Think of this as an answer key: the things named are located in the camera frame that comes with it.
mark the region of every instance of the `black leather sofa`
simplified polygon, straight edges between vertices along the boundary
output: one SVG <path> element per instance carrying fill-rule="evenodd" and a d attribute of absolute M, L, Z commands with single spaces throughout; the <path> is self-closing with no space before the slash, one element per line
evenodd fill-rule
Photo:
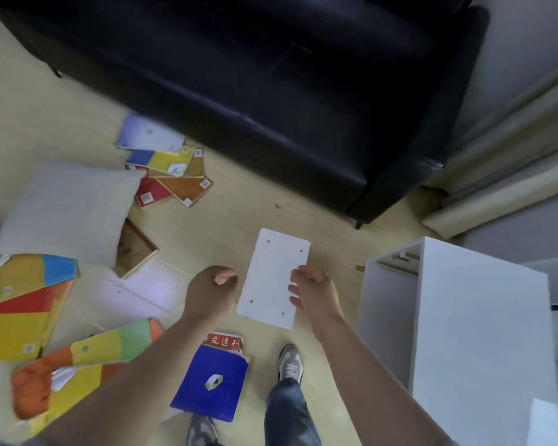
<path fill-rule="evenodd" d="M 489 21 L 470 1 L 0 0 L 0 20 L 56 73 L 358 228 L 445 164 Z"/>

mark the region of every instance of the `gray sneaker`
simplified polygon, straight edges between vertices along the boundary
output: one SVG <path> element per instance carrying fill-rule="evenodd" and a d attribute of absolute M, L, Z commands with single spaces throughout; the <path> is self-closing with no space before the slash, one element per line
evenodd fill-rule
<path fill-rule="evenodd" d="M 293 344 L 286 345 L 279 356 L 279 382 L 292 378 L 302 383 L 304 375 L 304 362 L 302 353 Z"/>
<path fill-rule="evenodd" d="M 209 446 L 217 444 L 217 429 L 208 416 L 195 414 L 188 426 L 186 446 Z"/>

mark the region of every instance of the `pillow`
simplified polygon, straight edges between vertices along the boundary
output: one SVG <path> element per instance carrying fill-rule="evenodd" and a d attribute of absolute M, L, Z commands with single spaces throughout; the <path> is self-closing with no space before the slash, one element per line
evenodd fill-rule
<path fill-rule="evenodd" d="M 0 228 L 0 254 L 41 253 L 113 268 L 144 171 L 42 164 Z"/>

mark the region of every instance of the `hand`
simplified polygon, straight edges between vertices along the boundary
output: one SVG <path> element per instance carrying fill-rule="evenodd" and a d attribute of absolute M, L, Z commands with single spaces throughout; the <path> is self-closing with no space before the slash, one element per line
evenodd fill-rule
<path fill-rule="evenodd" d="M 223 266 L 210 266 L 192 279 L 186 291 L 182 319 L 213 328 L 236 301 L 236 271 Z"/>
<path fill-rule="evenodd" d="M 314 336 L 322 342 L 323 330 L 333 321 L 344 321 L 339 296 L 333 281 L 318 268 L 299 266 L 291 271 L 291 281 L 287 289 L 297 297 L 291 296 L 289 301 L 310 318 Z"/>

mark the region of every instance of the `blue and white book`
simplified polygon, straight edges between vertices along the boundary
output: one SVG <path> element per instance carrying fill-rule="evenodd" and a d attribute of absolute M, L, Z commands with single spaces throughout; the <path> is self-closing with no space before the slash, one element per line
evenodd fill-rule
<path fill-rule="evenodd" d="M 116 147 L 125 150 L 158 150 L 178 154 L 186 136 L 163 124 L 130 113 L 124 119 Z"/>
<path fill-rule="evenodd" d="M 249 361 L 238 352 L 201 345 L 170 407 L 232 422 Z"/>

